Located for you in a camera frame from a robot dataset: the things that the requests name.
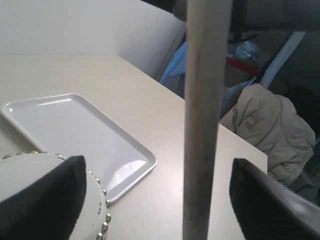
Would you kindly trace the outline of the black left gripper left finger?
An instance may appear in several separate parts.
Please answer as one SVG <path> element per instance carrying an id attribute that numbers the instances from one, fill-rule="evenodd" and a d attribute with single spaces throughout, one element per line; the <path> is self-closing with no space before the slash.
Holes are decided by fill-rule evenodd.
<path id="1" fill-rule="evenodd" d="M 2 240 L 67 240 L 82 211 L 86 162 L 72 156 L 0 202 Z"/>

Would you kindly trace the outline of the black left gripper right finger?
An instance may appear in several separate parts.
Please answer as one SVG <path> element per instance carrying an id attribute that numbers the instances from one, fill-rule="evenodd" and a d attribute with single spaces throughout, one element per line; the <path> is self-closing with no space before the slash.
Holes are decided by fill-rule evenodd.
<path id="1" fill-rule="evenodd" d="M 320 208 L 250 161 L 232 163 L 229 196 L 246 240 L 318 240 Z"/>

